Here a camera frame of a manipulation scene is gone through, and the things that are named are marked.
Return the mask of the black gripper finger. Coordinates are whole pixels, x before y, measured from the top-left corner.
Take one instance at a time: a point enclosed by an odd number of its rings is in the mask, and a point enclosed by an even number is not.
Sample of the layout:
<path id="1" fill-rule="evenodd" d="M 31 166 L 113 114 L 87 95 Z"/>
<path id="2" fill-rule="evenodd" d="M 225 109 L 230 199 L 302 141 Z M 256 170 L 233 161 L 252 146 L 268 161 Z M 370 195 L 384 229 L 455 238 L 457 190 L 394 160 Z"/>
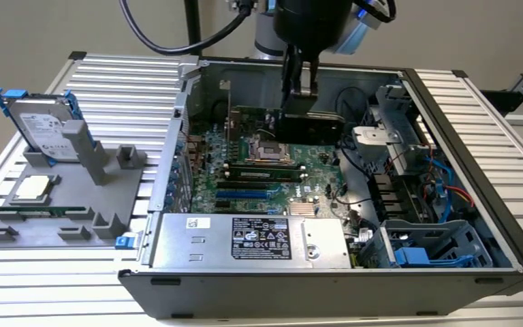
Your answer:
<path id="1" fill-rule="evenodd" d="M 281 86 L 281 112 L 293 114 L 296 109 L 296 100 L 300 95 L 300 75 L 302 62 L 300 60 L 298 49 L 294 45 L 288 44 L 282 63 L 282 86 Z"/>
<path id="2" fill-rule="evenodd" d="M 308 50 L 301 51 L 301 58 L 302 58 L 302 62 L 308 62 L 309 64 L 309 79 L 308 79 L 309 93 L 305 96 L 302 102 L 302 116 L 306 116 L 309 110 L 312 109 L 312 106 L 317 101 L 317 95 L 318 95 L 317 68 L 318 68 L 320 60 L 318 60 L 318 54 Z"/>

